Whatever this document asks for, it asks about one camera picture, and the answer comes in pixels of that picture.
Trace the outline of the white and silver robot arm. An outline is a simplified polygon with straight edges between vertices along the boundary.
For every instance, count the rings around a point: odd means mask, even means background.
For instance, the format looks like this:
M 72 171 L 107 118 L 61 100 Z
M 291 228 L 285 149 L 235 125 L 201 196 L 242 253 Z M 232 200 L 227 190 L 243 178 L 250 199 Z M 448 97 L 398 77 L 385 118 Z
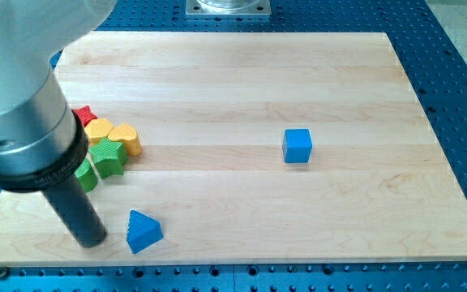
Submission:
M 81 187 L 88 150 L 50 59 L 97 28 L 115 0 L 0 1 L 0 188 Z

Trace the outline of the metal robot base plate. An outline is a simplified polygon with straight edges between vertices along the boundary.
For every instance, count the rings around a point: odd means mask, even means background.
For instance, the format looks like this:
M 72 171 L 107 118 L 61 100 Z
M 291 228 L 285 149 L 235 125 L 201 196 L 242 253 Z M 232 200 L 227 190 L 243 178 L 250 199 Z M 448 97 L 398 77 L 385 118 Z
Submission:
M 270 15 L 270 0 L 186 0 L 187 15 Z

